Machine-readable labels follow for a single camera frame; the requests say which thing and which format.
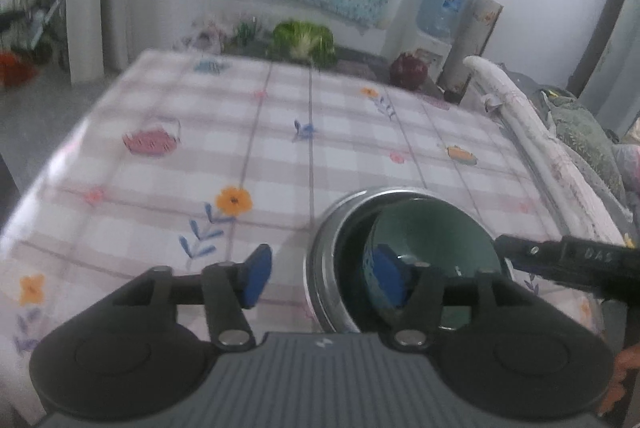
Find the metal bowl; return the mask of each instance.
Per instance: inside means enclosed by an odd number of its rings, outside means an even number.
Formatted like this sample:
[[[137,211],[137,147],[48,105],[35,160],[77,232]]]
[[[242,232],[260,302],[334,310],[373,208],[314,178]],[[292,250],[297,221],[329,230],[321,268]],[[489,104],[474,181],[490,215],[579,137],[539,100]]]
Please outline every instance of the metal bowl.
[[[382,208],[416,198],[437,199],[454,206],[423,188],[372,188],[345,196],[324,214],[312,237],[304,273],[306,299],[323,331],[388,329],[369,301],[362,271],[363,248]],[[478,218],[467,215],[495,239]],[[504,273],[513,278],[507,265]]]

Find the floral tablecloth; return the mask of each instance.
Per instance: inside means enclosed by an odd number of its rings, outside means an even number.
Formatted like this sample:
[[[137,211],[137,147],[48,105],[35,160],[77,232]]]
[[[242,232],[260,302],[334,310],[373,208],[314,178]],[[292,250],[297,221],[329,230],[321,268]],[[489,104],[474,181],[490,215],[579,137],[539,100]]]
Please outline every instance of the floral tablecloth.
[[[315,221],[371,186],[424,186],[494,233],[559,238],[500,124],[357,78],[245,58],[145,52],[82,120],[0,237],[0,384],[29,422],[43,336],[155,265],[176,274],[274,252],[246,312],[257,339],[311,331],[303,258]],[[521,284],[589,328],[585,295]],[[179,320],[206,339],[201,309]]]

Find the green leafy vegetable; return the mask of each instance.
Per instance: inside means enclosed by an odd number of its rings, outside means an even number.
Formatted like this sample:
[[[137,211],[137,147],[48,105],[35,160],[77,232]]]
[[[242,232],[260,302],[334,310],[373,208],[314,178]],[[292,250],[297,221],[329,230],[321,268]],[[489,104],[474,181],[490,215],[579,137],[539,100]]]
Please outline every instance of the green leafy vegetable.
[[[308,63],[319,68],[336,63],[334,35],[328,27],[289,20],[273,30],[268,54],[274,59]]]

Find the floor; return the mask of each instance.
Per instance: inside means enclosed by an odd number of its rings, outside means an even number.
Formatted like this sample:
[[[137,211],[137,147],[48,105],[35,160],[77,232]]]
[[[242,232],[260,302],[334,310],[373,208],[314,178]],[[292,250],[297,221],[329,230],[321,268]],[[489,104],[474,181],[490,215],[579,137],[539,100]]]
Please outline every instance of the floor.
[[[0,155],[21,193],[113,80],[71,85],[66,72],[47,66],[32,82],[0,91]]]

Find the yellow flower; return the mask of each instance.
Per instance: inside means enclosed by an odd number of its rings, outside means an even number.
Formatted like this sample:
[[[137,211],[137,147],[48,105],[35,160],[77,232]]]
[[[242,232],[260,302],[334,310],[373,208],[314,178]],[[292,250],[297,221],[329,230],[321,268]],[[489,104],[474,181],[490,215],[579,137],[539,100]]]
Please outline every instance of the yellow flower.
[[[625,233],[625,246],[631,249],[636,248],[636,243],[632,240],[628,233]]]
[[[43,274],[37,274],[36,276],[23,276],[20,278],[20,306],[24,306],[29,303],[42,303],[44,300],[44,293],[42,291],[43,285]]]
[[[360,93],[368,98],[377,98],[379,96],[378,91],[375,88],[363,87],[360,89]]]
[[[237,217],[254,207],[251,195],[244,188],[227,186],[216,197],[216,206],[229,217]]]

